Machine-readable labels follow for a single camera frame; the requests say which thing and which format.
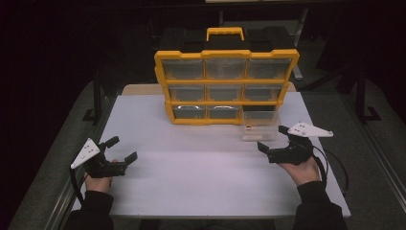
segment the dark background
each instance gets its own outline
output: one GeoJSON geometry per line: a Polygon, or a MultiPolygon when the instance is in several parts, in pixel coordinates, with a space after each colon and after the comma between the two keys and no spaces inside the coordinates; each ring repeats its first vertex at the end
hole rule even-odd
{"type": "MultiPolygon", "coordinates": [[[[217,23],[217,11],[78,11],[95,6],[93,2],[108,8],[153,1],[78,2],[0,3],[0,229],[11,221],[73,103],[96,73],[108,96],[128,83],[156,82],[153,55],[164,28],[200,29],[217,23]]],[[[348,62],[363,66],[406,121],[404,12],[401,1],[311,7],[302,39],[327,40],[318,68],[334,71],[348,62]]],[[[225,17],[266,20],[297,13],[296,8],[275,13],[236,9],[225,17]]]]}

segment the gray floor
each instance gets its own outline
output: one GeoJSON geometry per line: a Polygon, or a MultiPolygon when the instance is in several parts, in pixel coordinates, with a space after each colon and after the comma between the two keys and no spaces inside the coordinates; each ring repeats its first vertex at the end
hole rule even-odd
{"type": "MultiPolygon", "coordinates": [[[[307,85],[326,74],[314,69],[324,42],[302,41],[299,44],[299,66],[304,79],[292,80],[296,86],[307,85]]],[[[315,126],[334,131],[333,138],[323,138],[324,148],[334,152],[350,175],[346,201],[352,217],[346,220],[349,229],[404,229],[406,214],[376,157],[371,137],[385,153],[400,180],[405,181],[406,128],[385,102],[379,88],[368,81],[366,105],[373,106],[382,118],[379,122],[360,125],[353,115],[353,94],[343,96],[334,87],[339,79],[317,90],[304,92],[303,97],[315,126]]],[[[68,183],[67,167],[85,138],[94,131],[82,116],[92,106],[92,85],[83,89],[72,111],[50,149],[44,164],[17,212],[10,229],[57,229],[57,221],[49,220],[55,212],[63,213],[60,193],[68,183]]],[[[328,158],[339,183],[344,177],[333,158],[328,158]]],[[[116,229],[138,229],[137,219],[113,218],[116,229]]],[[[277,229],[291,229],[293,218],[276,220],[277,229]]]]}

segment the person's arm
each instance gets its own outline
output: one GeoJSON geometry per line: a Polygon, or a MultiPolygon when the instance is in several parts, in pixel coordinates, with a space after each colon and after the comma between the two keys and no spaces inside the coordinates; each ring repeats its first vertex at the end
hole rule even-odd
{"type": "Polygon", "coordinates": [[[65,223],[64,230],[113,230],[113,220],[109,216],[113,196],[108,189],[112,177],[86,177],[86,193],[80,210],[73,211],[65,223]]]}
{"type": "Polygon", "coordinates": [[[280,166],[289,173],[298,186],[302,200],[302,204],[296,210],[294,230],[347,229],[341,207],[329,200],[325,187],[320,181],[317,164],[312,157],[298,166],[292,164],[280,164],[280,166]]]}

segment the yellow organizer box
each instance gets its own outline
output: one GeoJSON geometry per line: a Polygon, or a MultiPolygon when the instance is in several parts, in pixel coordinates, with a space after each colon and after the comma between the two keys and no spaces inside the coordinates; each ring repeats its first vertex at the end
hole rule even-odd
{"type": "Polygon", "coordinates": [[[243,108],[283,103],[299,53],[283,27],[166,29],[155,54],[172,123],[243,123],[243,108]]]}

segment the yellow handle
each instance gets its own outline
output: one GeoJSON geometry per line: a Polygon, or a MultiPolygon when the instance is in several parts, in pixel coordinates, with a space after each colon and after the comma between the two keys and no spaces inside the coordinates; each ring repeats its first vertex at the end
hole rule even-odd
{"type": "Polygon", "coordinates": [[[206,40],[209,41],[210,35],[239,35],[241,40],[244,40],[244,34],[240,27],[220,27],[220,28],[208,28],[206,40]]]}

